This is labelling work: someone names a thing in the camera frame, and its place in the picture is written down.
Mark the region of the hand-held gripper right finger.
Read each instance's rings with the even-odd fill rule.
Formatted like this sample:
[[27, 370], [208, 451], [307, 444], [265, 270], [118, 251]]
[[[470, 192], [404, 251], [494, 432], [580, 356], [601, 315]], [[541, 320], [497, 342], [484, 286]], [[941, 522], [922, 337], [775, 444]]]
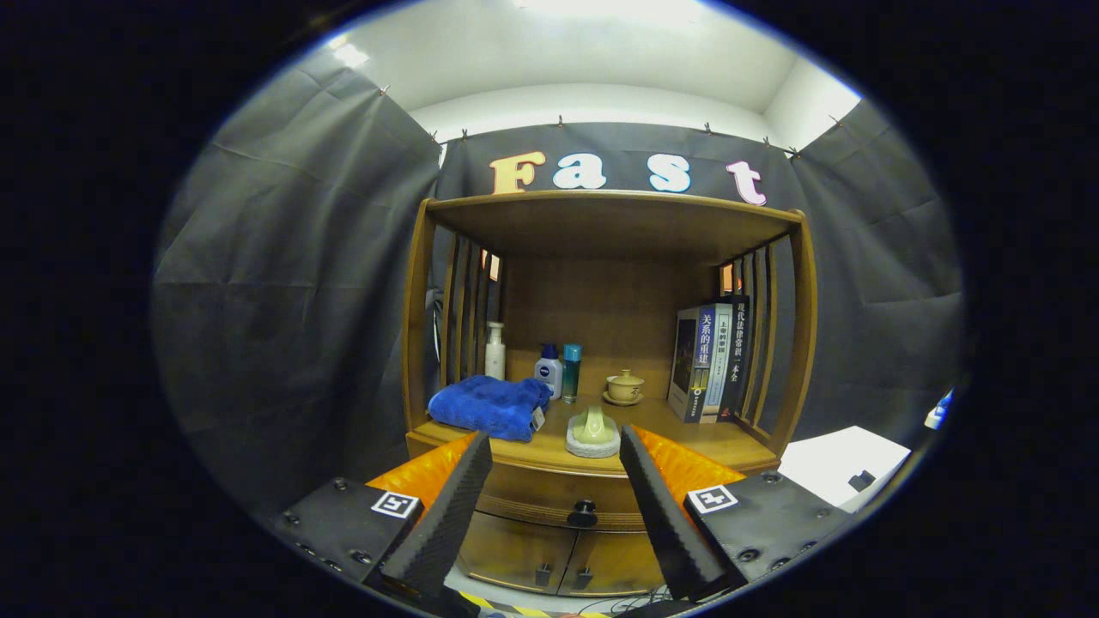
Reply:
[[847, 528], [847, 510], [781, 473], [746, 476], [635, 424], [620, 435], [620, 460], [676, 599], [703, 602], [765, 578]]

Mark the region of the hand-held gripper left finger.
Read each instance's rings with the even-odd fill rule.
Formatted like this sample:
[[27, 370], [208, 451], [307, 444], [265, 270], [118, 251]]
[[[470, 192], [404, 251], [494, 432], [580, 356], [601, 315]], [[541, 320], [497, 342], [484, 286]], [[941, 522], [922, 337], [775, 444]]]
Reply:
[[323, 482], [275, 515], [275, 537], [365, 591], [443, 602], [491, 467], [490, 438], [471, 432], [374, 481]]

